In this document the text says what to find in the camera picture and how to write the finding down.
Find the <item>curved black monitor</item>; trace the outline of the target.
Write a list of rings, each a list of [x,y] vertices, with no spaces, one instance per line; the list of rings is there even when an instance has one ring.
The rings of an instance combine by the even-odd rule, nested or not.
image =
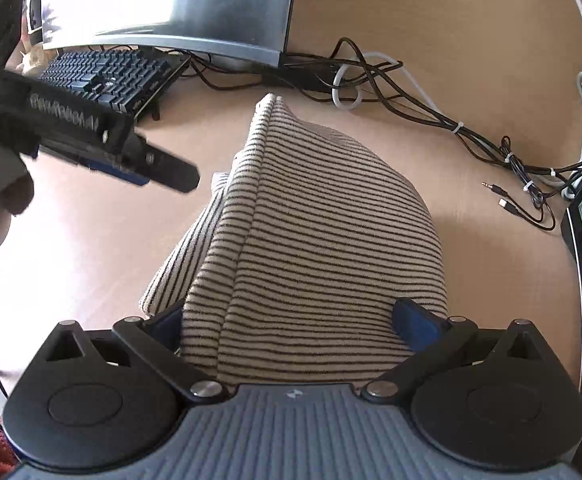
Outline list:
[[[145,46],[277,66],[293,0],[41,0],[44,46]]]

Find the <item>striped beige knit garment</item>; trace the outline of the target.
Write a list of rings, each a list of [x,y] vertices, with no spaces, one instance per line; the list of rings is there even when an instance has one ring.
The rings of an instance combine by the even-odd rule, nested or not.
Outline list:
[[[425,202],[368,148],[270,94],[140,307],[179,306],[182,358],[229,387],[359,387],[409,356],[392,325],[400,298],[447,312]]]

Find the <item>black keyboard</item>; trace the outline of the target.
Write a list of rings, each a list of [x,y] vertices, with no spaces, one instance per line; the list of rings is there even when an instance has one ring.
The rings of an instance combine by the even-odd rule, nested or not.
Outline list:
[[[161,118],[160,99],[190,66],[184,52],[118,46],[62,50],[40,75],[59,87],[140,120]]]

